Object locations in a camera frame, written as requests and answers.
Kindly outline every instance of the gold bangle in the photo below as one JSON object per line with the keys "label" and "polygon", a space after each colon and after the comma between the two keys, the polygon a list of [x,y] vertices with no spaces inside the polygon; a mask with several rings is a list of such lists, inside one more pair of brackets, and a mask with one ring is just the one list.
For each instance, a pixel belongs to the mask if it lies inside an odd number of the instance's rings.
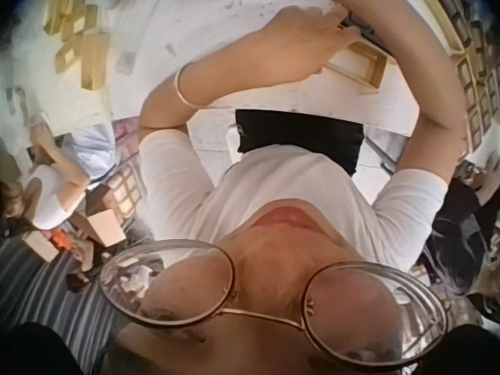
{"label": "gold bangle", "polygon": [[195,104],[192,104],[190,103],[185,97],[184,95],[182,95],[182,92],[180,92],[180,75],[182,74],[182,72],[184,72],[184,70],[189,66],[191,65],[191,62],[189,62],[188,64],[182,66],[178,71],[177,71],[177,74],[175,75],[175,78],[173,80],[173,86],[175,87],[175,91],[177,93],[177,97],[180,99],[181,102],[183,102],[185,105],[187,105],[188,107],[191,107],[193,109],[204,109],[205,106],[199,106],[199,105],[195,105]]}

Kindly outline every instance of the eyeglasses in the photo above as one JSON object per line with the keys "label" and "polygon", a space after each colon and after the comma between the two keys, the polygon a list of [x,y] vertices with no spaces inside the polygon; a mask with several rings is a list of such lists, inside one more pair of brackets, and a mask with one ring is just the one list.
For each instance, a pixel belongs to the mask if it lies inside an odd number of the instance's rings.
{"label": "eyeglasses", "polygon": [[379,264],[344,262],[317,270],[296,315],[240,309],[245,293],[237,278],[223,249],[172,240],[120,253],[103,267],[100,285],[116,309],[145,327],[179,330],[225,315],[267,320],[295,328],[328,358],[363,372],[417,363],[448,330],[447,313],[428,287]]}

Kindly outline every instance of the orange object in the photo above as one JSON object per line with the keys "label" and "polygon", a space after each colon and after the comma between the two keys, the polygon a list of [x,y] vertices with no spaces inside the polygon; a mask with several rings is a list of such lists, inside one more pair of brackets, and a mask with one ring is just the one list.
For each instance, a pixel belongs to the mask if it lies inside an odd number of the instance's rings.
{"label": "orange object", "polygon": [[52,234],[52,241],[54,242],[55,246],[64,250],[71,249],[72,241],[70,239],[70,236],[68,236],[68,234],[64,233],[60,229],[51,230],[51,234]]}

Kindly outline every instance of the table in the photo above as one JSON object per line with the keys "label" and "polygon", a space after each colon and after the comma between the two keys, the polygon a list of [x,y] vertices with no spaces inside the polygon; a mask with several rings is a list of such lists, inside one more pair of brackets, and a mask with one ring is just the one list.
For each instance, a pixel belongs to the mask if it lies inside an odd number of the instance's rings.
{"label": "table", "polygon": [[[420,7],[447,49],[437,21]],[[160,1],[142,42],[131,76],[117,73],[110,61],[110,105],[115,118],[136,116],[148,93],[164,78],[201,55],[263,27],[286,5],[330,8],[328,0],[169,0]],[[343,77],[324,71],[298,84],[246,91],[228,96],[216,105],[226,109],[205,109],[193,123],[234,122],[234,109],[274,109],[335,117],[410,135],[418,117],[418,105],[402,76],[391,64],[378,93]]]}
{"label": "table", "polygon": [[[451,50],[424,0],[408,1]],[[55,135],[137,116],[148,93],[164,78],[185,63],[258,30],[287,5],[331,7],[330,0],[160,0],[145,31],[133,74],[116,72],[117,53],[111,50],[107,88],[92,92],[80,89],[79,64],[63,75],[55,74],[54,55],[62,44],[60,37],[49,37],[42,30],[42,3],[31,0],[26,7],[23,32],[14,42],[13,54],[17,58],[16,80],[27,90],[30,112],[46,111]],[[113,25],[117,13],[105,12],[103,26]],[[230,125],[236,108],[274,109],[335,117],[410,135],[419,112],[395,64],[388,66],[378,93],[325,71],[298,84],[246,91],[217,104],[225,109],[202,110],[193,123]],[[22,127],[20,119],[3,116],[0,120],[3,126]],[[26,134],[20,138],[24,147],[29,146]]]}

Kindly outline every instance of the eyeglass frame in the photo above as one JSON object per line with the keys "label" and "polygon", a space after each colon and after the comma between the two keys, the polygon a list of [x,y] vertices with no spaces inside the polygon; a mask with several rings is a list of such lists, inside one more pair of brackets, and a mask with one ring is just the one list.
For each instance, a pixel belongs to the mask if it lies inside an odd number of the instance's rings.
{"label": "eyeglass frame", "polygon": [[[154,252],[155,250],[151,250],[151,247],[154,246],[155,248],[157,247],[163,247],[166,246],[171,247],[171,248],[206,248],[208,250],[217,250],[221,254],[224,255],[225,259],[229,262],[230,265],[230,283],[227,285],[227,287],[224,290],[224,295],[220,299],[218,303],[215,304],[214,307],[212,307],[208,312],[197,316],[195,318],[191,318],[188,320],[183,320],[183,323],[169,323],[169,322],[158,322],[157,320],[152,320],[146,317],[138,316],[137,314],[130,312],[126,310],[124,307],[121,305],[115,303],[105,292],[104,289],[104,284],[105,282],[103,281],[103,274],[105,273],[104,271],[108,267],[109,264],[112,263],[113,260],[119,259],[121,257],[128,257],[128,259],[133,258],[133,255],[130,255],[131,253],[136,253],[135,255],[137,256],[138,254],[147,254],[148,252]],[[309,288],[311,287],[312,282],[316,279],[316,277],[324,272],[325,270],[332,269],[332,270],[345,270],[349,268],[354,268],[356,270],[356,267],[360,267],[363,270],[363,267],[370,268],[370,271],[375,271],[377,270],[379,273],[384,273],[385,277],[388,277],[389,275],[392,277],[400,278],[400,282],[402,284],[407,283],[405,285],[408,287],[408,284],[411,285],[411,287],[415,288],[420,294],[425,295],[426,297],[432,297],[435,302],[435,308],[439,310],[438,312],[442,315],[443,320],[442,320],[442,335],[440,337],[435,338],[419,355],[416,355],[413,358],[407,359],[407,360],[400,360],[398,363],[395,362],[371,362],[370,364],[367,364],[366,362],[358,361],[356,359],[351,359],[349,357],[346,357],[344,355],[341,355],[330,348],[328,348],[327,345],[325,345],[322,340],[315,334],[314,329],[311,327],[311,323],[309,322],[308,319],[308,297],[307,294],[309,292]],[[415,363],[418,363],[421,361],[425,356],[427,356],[442,340],[444,337],[445,333],[448,332],[448,314],[443,306],[441,300],[439,299],[438,296],[425,284],[421,283],[418,279],[415,277],[412,277],[411,275],[404,273],[400,270],[391,268],[389,266],[384,266],[381,264],[377,263],[372,263],[372,262],[360,262],[360,261],[355,261],[355,262],[339,262],[339,263],[332,263],[330,265],[324,266],[317,270],[310,278],[309,281],[305,284],[304,291],[302,292],[302,297],[301,297],[301,318],[300,318],[300,323],[298,323],[295,320],[290,320],[290,319],[285,319],[285,318],[280,318],[277,316],[269,316],[266,314],[262,314],[259,312],[251,312],[248,310],[243,310],[243,309],[234,309],[234,308],[228,308],[225,306],[228,306],[232,303],[234,300],[234,296],[236,295],[236,290],[235,290],[235,284],[236,284],[236,267],[234,265],[233,259],[219,246],[212,245],[208,242],[203,242],[203,241],[196,241],[196,240],[163,240],[163,241],[157,241],[153,244],[146,244],[146,245],[139,245],[134,248],[131,248],[129,250],[126,250],[125,252],[121,252],[118,255],[113,256],[103,267],[101,270],[101,273],[99,274],[99,287],[101,289],[101,292],[105,296],[105,299],[110,303],[115,309],[120,311],[123,315],[125,315],[128,319],[130,319],[132,322],[137,323],[143,327],[147,328],[152,328],[152,329],[158,329],[158,330],[180,330],[183,328],[187,327],[192,327],[197,324],[204,323],[208,320],[211,320],[217,316],[222,316],[222,315],[237,315],[237,316],[247,316],[249,318],[253,319],[261,319],[261,320],[266,320],[282,325],[286,325],[289,327],[293,327],[299,331],[301,331],[311,342],[311,344],[320,352],[322,352],[325,355],[330,356],[333,360],[338,361],[340,364],[347,366],[348,368],[356,371],[362,371],[364,373],[385,373],[385,372],[390,372],[390,371],[395,371],[395,370],[401,370],[407,366],[411,366]],[[416,339],[415,342],[412,343],[412,346],[414,346],[416,343],[418,343],[419,340],[422,339],[423,336],[420,336]]]}

